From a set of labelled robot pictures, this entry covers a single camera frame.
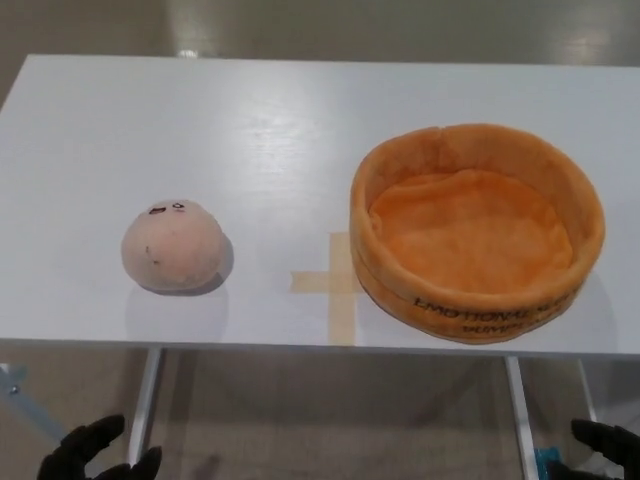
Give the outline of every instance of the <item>gloved hand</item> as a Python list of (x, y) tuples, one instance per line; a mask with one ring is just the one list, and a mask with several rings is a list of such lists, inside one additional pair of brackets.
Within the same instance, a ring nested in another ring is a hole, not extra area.
[[(571, 433), (613, 463), (624, 468), (624, 480), (640, 480), (640, 437), (621, 427), (573, 420)], [(610, 477), (571, 470), (560, 462), (547, 465), (550, 480), (604, 480)]]
[[(105, 417), (89, 426), (76, 428), (42, 461), (38, 480), (90, 480), (85, 474), (85, 467), (122, 432), (122, 415)], [(151, 448), (137, 464), (123, 463), (102, 472), (93, 480), (153, 480), (161, 461), (162, 450)]]

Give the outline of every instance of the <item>gray floor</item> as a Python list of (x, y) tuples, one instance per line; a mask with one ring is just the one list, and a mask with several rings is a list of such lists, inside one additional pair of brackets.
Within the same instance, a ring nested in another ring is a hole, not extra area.
[[(638, 66), (639, 22), (633, 0), (4, 0), (0, 103), (28, 53)], [(12, 346), (0, 360), (26, 364), (24, 390), (71, 428), (130, 415), (144, 356)], [(536, 444), (579, 462), (575, 365), (525, 363)], [(499, 359), (172, 352), (151, 441), (163, 479), (521, 478)], [(50, 448), (0, 404), (0, 479), (34, 478)]]

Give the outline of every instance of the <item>tabletop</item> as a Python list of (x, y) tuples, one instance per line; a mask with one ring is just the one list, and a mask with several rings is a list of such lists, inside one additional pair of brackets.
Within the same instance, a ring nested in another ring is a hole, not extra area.
[[(467, 122), (564, 150), (607, 219), (573, 307), (484, 346), (416, 331), (366, 294), (323, 290), (326, 272), (350, 268), (334, 253), (366, 153)], [(632, 68), (30, 56), (0, 112), (0, 341), (640, 354), (638, 124)], [(166, 198), (199, 202), (228, 238), (210, 293), (155, 295), (122, 268), (126, 228)]]

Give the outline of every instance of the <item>round plush bowl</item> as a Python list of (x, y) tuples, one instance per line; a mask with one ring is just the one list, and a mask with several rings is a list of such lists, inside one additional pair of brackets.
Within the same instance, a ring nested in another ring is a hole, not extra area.
[(366, 292), (399, 320), (464, 343), (517, 337), (573, 303), (604, 242), (585, 174), (497, 125), (428, 128), (363, 160), (351, 250)]

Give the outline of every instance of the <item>plush face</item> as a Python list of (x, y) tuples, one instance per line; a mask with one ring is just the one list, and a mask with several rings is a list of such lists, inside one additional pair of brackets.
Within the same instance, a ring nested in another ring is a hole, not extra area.
[(167, 200), (152, 205), (122, 240), (122, 263), (142, 287), (190, 290), (218, 271), (224, 236), (215, 218), (195, 202)]

